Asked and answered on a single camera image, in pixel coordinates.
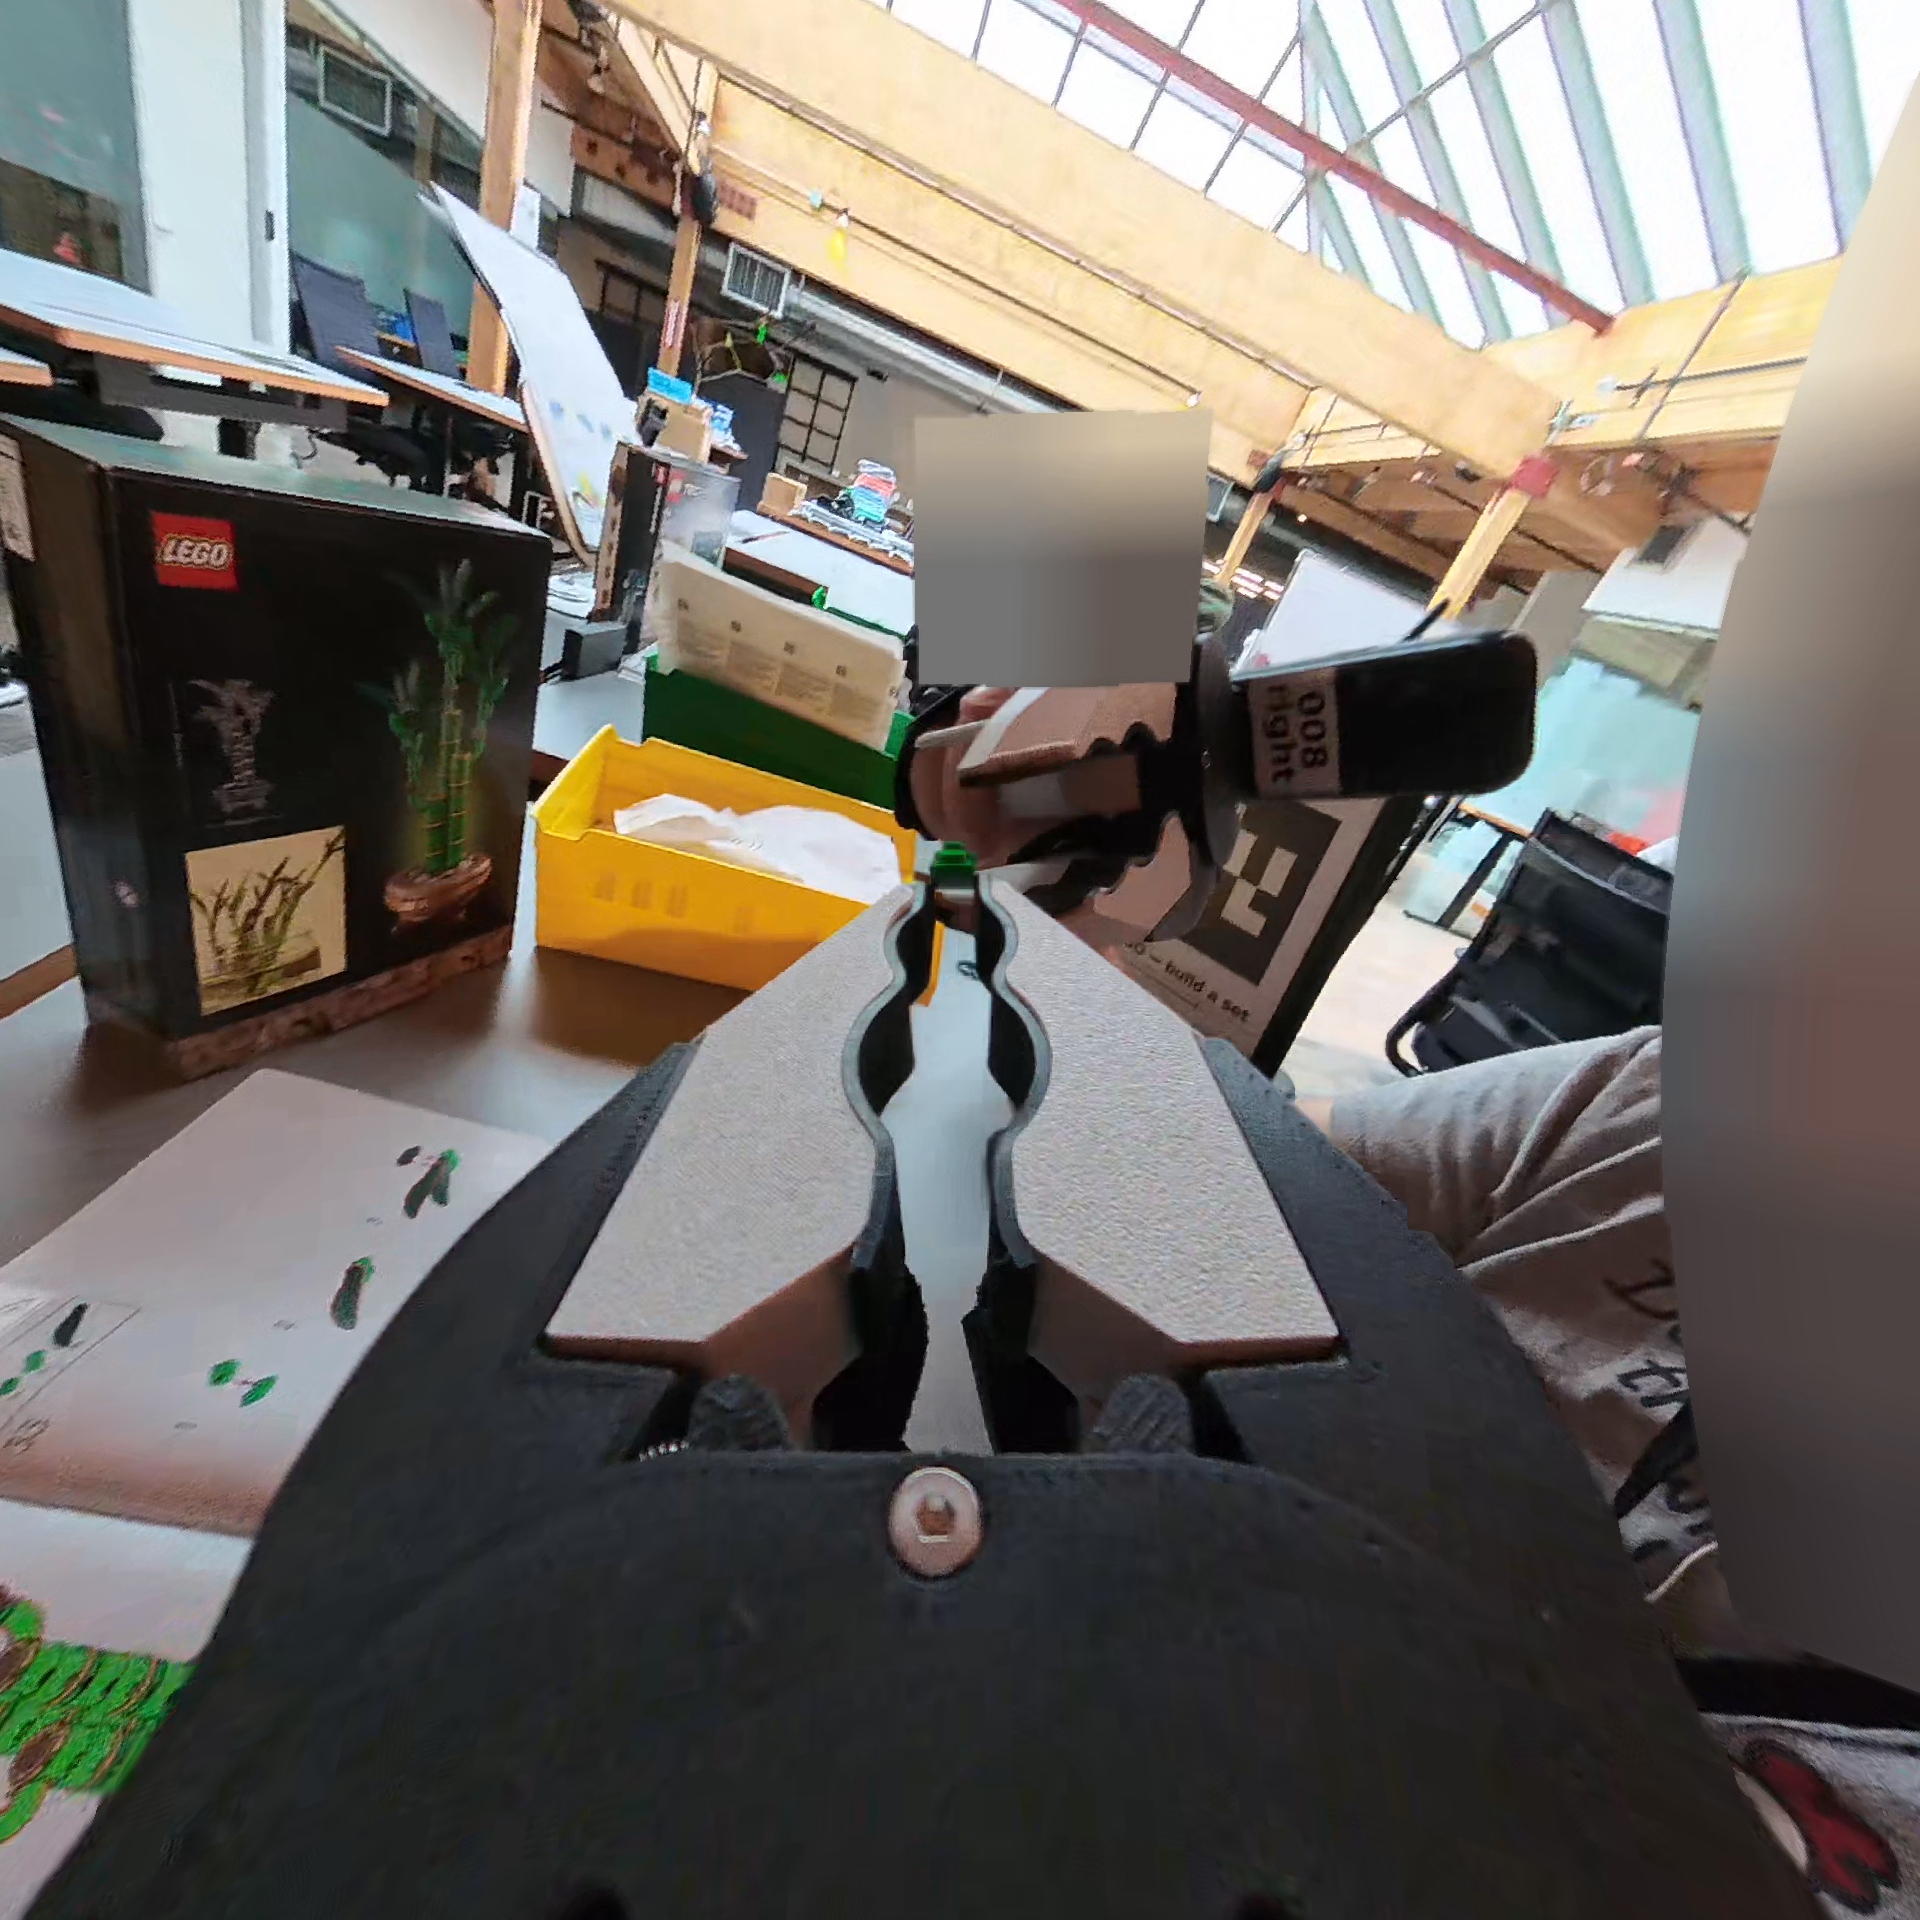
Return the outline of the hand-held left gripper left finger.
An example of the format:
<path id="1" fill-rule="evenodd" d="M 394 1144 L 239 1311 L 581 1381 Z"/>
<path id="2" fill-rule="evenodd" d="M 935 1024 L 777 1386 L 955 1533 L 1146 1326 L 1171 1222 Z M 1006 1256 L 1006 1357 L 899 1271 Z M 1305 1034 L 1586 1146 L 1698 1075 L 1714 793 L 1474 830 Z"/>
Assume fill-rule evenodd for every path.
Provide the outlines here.
<path id="1" fill-rule="evenodd" d="M 635 1453 L 754 1381 L 798 1447 L 899 1453 L 928 1311 L 885 1107 L 914 1068 L 928 889 L 899 885 L 708 1026 L 546 1320 L 556 1357 L 666 1373 Z"/>

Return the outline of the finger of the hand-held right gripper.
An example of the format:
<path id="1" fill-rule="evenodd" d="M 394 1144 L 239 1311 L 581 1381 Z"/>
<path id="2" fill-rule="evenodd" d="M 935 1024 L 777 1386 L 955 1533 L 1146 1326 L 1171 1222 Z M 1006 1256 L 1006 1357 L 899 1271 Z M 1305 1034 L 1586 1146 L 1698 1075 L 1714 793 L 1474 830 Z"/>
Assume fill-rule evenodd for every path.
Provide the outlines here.
<path id="1" fill-rule="evenodd" d="M 996 874 L 1048 908 L 1171 908 L 1188 893 L 1195 856 L 1174 813 L 1079 813 L 1021 821 Z"/>
<path id="2" fill-rule="evenodd" d="M 1181 686 L 1031 686 L 1012 692 L 973 735 L 955 762 L 964 788 L 1004 787 L 1065 774 L 1084 760 L 1131 753 L 1173 738 Z"/>

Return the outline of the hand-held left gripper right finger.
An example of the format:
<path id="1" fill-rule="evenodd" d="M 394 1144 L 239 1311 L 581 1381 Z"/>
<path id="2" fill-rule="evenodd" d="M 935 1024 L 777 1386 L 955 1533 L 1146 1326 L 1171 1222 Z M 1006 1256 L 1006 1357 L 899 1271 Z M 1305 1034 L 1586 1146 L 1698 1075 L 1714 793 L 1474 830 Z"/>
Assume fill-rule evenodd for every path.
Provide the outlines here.
<path id="1" fill-rule="evenodd" d="M 964 1317 L 995 1453 L 1072 1453 L 1127 1378 L 1338 1355 L 1199 1037 L 1004 880 L 976 891 L 989 1258 Z"/>

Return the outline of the black lego set box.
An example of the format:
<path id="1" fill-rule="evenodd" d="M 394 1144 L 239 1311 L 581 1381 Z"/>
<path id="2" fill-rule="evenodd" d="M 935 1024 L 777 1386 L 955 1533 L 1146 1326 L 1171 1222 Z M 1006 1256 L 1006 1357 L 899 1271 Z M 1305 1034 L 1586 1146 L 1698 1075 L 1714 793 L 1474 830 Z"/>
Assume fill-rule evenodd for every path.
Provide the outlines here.
<path id="1" fill-rule="evenodd" d="M 86 1018 L 191 1079 L 500 966 L 548 536 L 17 416 L 2 454 Z"/>

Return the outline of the person's right hand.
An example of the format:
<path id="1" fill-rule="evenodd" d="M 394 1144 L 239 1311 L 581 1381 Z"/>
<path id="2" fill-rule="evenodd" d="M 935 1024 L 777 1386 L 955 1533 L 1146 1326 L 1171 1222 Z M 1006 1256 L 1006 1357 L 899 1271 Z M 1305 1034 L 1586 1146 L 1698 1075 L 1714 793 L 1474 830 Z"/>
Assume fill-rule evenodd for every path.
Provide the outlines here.
<path id="1" fill-rule="evenodd" d="M 1002 745 L 996 712 L 1012 707 L 1024 717 L 1042 695 L 1035 686 L 947 686 L 915 715 L 902 766 L 907 812 L 925 839 L 964 845 L 976 864 L 995 868 L 1035 835 L 1007 806 L 1012 787 L 1034 767 Z"/>

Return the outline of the black framed marker sign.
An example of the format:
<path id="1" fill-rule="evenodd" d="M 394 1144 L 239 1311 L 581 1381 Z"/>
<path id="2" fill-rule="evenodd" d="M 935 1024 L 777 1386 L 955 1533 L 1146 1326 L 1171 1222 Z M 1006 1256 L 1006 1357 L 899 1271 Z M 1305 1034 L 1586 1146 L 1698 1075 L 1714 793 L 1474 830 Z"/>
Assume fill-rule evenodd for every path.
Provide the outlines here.
<path id="1" fill-rule="evenodd" d="M 1424 813 L 1417 797 L 1248 802 L 1199 921 L 1181 938 L 1120 948 L 1115 965 L 1272 1074 Z"/>

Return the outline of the yellow plastic bin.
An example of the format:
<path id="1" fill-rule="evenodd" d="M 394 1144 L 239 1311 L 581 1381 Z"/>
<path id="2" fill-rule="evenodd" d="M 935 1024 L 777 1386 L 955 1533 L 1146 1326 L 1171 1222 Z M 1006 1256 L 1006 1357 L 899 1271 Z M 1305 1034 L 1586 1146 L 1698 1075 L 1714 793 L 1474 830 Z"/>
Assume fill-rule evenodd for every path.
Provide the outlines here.
<path id="1" fill-rule="evenodd" d="M 839 812 L 896 845 L 896 885 L 915 876 L 918 838 L 884 806 L 669 741 L 621 738 L 604 724 L 532 802 L 533 927 L 544 948 L 755 990 L 869 907 L 612 830 L 617 806 L 657 795 L 738 812 L 768 804 Z"/>

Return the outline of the paper parts bags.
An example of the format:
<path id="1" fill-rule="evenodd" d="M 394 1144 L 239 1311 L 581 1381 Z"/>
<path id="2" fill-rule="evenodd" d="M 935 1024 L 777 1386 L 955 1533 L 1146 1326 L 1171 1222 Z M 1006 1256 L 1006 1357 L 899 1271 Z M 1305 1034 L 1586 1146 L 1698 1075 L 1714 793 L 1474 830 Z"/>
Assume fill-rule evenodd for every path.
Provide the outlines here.
<path id="1" fill-rule="evenodd" d="M 873 905 L 899 883 L 899 849 L 878 827 L 810 804 L 747 812 L 657 795 L 612 812 L 630 841 L 685 852 L 836 900 Z"/>

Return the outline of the white printed carton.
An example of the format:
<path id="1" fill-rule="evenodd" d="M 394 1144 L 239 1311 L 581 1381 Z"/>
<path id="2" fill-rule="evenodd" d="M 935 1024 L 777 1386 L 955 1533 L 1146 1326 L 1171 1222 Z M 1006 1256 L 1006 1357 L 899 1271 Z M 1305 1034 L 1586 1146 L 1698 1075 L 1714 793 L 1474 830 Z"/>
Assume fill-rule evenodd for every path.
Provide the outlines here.
<path id="1" fill-rule="evenodd" d="M 662 672 L 688 672 L 869 749 L 892 734 L 902 635 L 780 596 L 674 544 L 654 555 L 641 624 Z"/>

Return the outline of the green plastic bin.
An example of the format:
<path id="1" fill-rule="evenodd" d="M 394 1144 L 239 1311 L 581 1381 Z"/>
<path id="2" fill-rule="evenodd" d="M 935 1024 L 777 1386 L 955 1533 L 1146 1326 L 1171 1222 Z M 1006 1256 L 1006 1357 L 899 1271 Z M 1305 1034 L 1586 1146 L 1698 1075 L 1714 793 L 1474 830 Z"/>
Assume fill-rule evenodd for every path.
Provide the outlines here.
<path id="1" fill-rule="evenodd" d="M 869 747 L 768 707 L 733 686 L 709 684 L 685 671 L 662 671 L 652 655 L 637 657 L 635 663 L 642 668 L 642 738 L 662 738 L 695 753 L 895 812 L 896 758 L 909 734 L 907 712 L 892 712 L 885 742 Z"/>

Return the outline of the person's grey printed shirt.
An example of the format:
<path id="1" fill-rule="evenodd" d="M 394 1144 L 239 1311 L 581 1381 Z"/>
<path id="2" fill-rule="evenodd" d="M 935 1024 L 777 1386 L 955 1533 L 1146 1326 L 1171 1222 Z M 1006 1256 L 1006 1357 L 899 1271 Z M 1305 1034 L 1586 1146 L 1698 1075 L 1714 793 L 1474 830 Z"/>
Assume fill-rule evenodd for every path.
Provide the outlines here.
<path id="1" fill-rule="evenodd" d="M 1822 1913 L 1915 1917 L 1915 1692 L 1749 1626 L 1723 1579 L 1677 1319 L 1660 1029 L 1403 1077 L 1313 1120 L 1540 1378 L 1734 1786 Z"/>

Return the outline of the dark printed box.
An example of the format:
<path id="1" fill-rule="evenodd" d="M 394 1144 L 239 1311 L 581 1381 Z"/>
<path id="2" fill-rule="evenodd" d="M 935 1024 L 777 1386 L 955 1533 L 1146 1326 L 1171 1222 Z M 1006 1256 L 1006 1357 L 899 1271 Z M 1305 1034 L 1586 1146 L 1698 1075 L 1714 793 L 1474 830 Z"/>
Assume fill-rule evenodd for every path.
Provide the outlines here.
<path id="1" fill-rule="evenodd" d="M 738 510 L 729 468 L 619 441 L 593 555 L 591 617 L 637 621 L 662 544 L 719 566 Z"/>

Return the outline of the open instruction booklet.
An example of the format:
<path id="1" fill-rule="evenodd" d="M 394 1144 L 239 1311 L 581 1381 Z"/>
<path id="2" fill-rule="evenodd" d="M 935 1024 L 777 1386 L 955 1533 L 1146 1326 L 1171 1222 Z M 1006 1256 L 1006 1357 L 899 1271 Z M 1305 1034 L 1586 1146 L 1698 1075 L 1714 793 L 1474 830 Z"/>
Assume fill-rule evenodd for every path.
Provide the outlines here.
<path id="1" fill-rule="evenodd" d="M 263 1068 L 4 1264 L 4 1914 L 155 1738 L 355 1363 L 546 1152 Z"/>

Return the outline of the tilted white display board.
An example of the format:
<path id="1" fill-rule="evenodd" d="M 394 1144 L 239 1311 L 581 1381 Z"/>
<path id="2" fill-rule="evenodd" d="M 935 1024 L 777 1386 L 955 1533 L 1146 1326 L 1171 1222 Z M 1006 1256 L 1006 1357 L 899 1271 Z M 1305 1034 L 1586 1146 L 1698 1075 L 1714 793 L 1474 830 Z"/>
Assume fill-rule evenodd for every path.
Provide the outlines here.
<path id="1" fill-rule="evenodd" d="M 568 547 L 593 562 L 605 530 L 612 458 L 635 444 L 627 396 L 567 276 L 538 249 L 430 185 L 425 202 L 489 296 L 517 359 L 517 396 Z"/>

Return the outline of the background wooden desk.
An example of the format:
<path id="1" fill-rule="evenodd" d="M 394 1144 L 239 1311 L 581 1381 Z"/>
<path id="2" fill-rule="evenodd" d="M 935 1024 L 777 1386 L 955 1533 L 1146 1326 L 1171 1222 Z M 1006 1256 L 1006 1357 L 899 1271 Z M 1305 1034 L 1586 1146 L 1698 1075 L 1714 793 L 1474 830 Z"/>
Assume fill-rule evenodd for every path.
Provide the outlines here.
<path id="1" fill-rule="evenodd" d="M 156 296 L 104 276 L 2 251 L 4 399 L 60 394 L 88 414 L 177 414 L 214 422 L 251 458 L 265 425 L 341 433 L 388 396 L 256 341 L 226 345 Z"/>
<path id="2" fill-rule="evenodd" d="M 504 463 L 509 494 L 521 499 L 532 479 L 533 444 L 517 399 L 350 346 L 341 346 L 338 361 L 388 396 L 388 414 L 412 406 L 427 421 L 413 433 L 425 451 L 418 493 L 500 503 L 504 494 L 495 493 L 495 481 Z"/>

